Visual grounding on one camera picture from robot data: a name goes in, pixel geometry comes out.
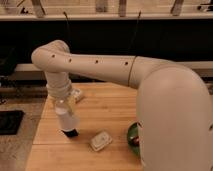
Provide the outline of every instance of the black wall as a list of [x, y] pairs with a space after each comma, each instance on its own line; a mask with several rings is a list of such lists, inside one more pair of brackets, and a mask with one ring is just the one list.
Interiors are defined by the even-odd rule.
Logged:
[[18, 63], [31, 62], [33, 49], [55, 39], [67, 42], [72, 53], [213, 60], [212, 19], [140, 20], [137, 27], [136, 23], [136, 20], [69, 21], [69, 24], [66, 20], [1, 21], [0, 46], [16, 47]]

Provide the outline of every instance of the green object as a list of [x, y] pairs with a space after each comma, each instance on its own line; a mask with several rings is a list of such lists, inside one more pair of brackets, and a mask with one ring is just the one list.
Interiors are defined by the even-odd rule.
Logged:
[[140, 157], [140, 146], [139, 146], [139, 136], [138, 136], [138, 126], [137, 123], [132, 124], [127, 133], [127, 142], [130, 149]]

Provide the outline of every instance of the floor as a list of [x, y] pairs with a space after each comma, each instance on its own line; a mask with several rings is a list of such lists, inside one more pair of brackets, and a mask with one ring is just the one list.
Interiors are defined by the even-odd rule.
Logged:
[[22, 110], [25, 115], [17, 135], [0, 136], [0, 171], [24, 171], [46, 96], [45, 92], [38, 96], [41, 92], [34, 91], [29, 95], [29, 91], [19, 91], [19, 97], [16, 97], [14, 90], [4, 91], [0, 89], [6, 100], [0, 110]]

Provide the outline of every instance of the white robotic arm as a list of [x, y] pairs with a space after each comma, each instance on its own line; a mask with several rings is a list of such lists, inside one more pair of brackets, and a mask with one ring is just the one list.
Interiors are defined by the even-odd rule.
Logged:
[[[45, 71], [48, 93], [59, 99], [59, 115], [60, 105], [69, 106], [71, 97], [68, 73], [138, 89], [145, 171], [213, 170], [212, 104], [205, 84], [192, 70], [160, 59], [70, 54], [59, 40], [37, 48], [32, 61]], [[59, 117], [61, 127], [73, 133], [77, 121], [69, 107], [61, 113], [66, 112], [69, 115]]]

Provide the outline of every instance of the wooden table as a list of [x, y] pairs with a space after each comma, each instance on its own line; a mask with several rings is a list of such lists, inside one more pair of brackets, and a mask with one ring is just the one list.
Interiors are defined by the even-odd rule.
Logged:
[[[126, 134], [136, 121], [136, 90], [111, 83], [74, 84], [85, 93], [77, 104], [79, 136], [67, 138], [49, 99], [43, 110], [26, 171], [141, 171], [140, 159], [128, 148]], [[90, 139], [106, 130], [113, 142], [94, 152]]]

